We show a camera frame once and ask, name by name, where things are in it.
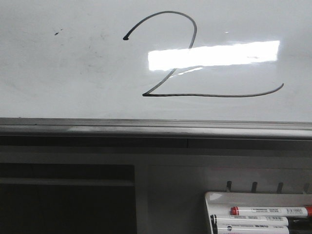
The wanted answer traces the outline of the white plastic marker tray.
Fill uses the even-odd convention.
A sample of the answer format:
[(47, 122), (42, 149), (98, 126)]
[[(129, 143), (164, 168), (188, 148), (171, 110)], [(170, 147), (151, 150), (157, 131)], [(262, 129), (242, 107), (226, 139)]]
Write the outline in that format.
[(312, 204), (312, 195), (207, 192), (205, 203), (207, 233), (212, 234), (210, 216), (229, 215), (231, 207), (305, 207)]

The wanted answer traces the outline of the red capped whiteboard marker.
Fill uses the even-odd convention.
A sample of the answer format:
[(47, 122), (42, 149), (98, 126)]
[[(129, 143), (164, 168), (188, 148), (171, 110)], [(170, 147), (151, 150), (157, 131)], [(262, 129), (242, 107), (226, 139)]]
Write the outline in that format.
[(285, 216), (310, 217), (312, 207), (242, 207), (235, 206), (230, 209), (231, 215), (259, 215), (259, 216)]

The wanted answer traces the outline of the black capped whiteboard marker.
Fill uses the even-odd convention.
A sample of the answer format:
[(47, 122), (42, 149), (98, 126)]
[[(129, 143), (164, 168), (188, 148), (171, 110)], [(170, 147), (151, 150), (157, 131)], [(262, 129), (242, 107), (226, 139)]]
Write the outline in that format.
[(280, 225), (287, 227), (304, 227), (312, 224), (311, 217), (284, 217), (284, 216), (245, 216), (245, 215), (210, 215), (213, 225)]

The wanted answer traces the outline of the white whiteboard with aluminium frame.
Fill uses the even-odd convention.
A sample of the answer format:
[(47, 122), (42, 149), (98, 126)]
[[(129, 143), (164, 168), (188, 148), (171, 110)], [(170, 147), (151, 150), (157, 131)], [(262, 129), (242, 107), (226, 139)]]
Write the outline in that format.
[(312, 137), (309, 0), (3, 0), (0, 133)]

